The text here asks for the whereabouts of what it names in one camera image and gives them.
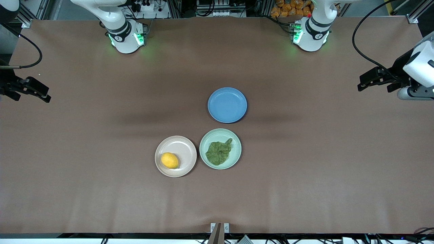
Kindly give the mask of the white power strip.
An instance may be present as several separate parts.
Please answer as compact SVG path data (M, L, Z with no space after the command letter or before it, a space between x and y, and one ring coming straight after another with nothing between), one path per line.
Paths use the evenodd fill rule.
M129 9L134 13L161 12L166 5L164 0L131 0Z

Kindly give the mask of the orange snack bag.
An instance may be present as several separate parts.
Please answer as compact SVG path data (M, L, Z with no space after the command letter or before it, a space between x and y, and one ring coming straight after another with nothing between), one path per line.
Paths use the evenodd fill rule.
M311 0L273 0L273 7L270 11L272 18L283 18L288 16L310 17L315 5Z

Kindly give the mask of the yellow lemon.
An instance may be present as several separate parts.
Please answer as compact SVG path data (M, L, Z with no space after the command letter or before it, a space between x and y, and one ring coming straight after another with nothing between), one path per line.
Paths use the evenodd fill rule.
M170 152L161 154L161 163L168 169L177 169L179 167L178 157Z

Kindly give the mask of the table cover sheet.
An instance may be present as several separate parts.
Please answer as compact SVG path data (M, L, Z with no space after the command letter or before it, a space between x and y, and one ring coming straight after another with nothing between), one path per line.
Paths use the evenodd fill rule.
M0 101L0 232L412 233L434 227L434 101L386 86L357 90L373 65L353 49L359 18L339 18L307 53L263 18L156 20L145 47L113 48L98 21L35 21L42 50L17 70L48 86L45 103ZM240 90L245 116L207 109ZM242 144L225 170L206 165L203 136ZM158 145L197 150L185 176L163 175Z

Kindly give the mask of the green lettuce leaf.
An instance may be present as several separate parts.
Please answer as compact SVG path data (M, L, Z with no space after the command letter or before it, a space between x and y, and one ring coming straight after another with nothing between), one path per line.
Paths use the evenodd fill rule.
M222 165L229 157L232 150L232 138L226 142L211 142L208 151L205 153L208 161L215 166Z

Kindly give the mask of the beige plate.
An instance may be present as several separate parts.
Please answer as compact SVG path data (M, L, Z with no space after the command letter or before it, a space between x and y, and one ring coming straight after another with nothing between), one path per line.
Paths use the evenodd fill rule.
M164 154L172 154L176 157L178 165L176 167L167 167L163 164ZM158 170L165 176L177 178L183 177L190 173L197 162L197 150L186 137L171 136L163 140L155 152L155 163Z

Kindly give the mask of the blue plate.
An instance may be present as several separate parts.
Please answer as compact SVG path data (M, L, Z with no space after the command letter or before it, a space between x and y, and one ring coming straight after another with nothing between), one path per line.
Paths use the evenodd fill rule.
M248 110L248 101L238 89L222 87L209 97L207 109L213 119L221 123L236 123Z

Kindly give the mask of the light green plate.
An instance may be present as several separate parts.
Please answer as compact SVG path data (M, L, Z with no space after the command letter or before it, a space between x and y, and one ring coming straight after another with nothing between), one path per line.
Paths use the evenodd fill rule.
M222 165L212 165L205 156L208 151L208 147L211 142L226 142L229 138L232 138L232 150L229 153L229 157ZM217 128L206 133L199 145L199 153L202 161L213 169L225 170L234 166L241 157L242 144L239 137L232 131L224 128Z

